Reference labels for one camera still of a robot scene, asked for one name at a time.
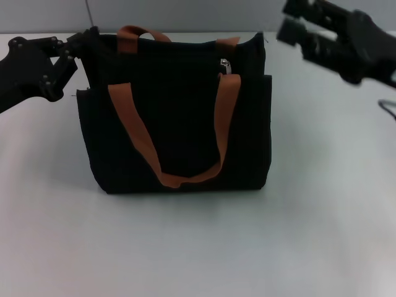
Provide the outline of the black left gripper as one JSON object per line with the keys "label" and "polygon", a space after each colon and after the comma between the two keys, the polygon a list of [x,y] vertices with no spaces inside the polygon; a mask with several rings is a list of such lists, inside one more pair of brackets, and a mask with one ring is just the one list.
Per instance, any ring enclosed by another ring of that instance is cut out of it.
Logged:
{"label": "black left gripper", "polygon": [[[56,37],[28,40],[15,37],[1,60],[1,112],[33,97],[60,100],[63,88],[77,70],[75,59],[95,62],[97,26],[76,33],[67,41]],[[51,58],[58,58],[53,64]]]}

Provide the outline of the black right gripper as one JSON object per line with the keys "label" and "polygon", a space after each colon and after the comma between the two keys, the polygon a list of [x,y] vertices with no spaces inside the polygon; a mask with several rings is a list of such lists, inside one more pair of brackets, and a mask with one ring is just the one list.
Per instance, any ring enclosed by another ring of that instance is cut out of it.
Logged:
{"label": "black right gripper", "polygon": [[[360,84],[374,79],[395,87],[395,37],[378,27],[365,12],[348,11],[328,1],[287,0],[283,13],[304,15],[313,9],[312,22],[337,34],[337,42],[350,54],[340,73],[343,80]],[[300,45],[304,59],[309,59],[309,34],[306,27],[292,19],[285,19],[277,32],[277,40],[289,46]]]}

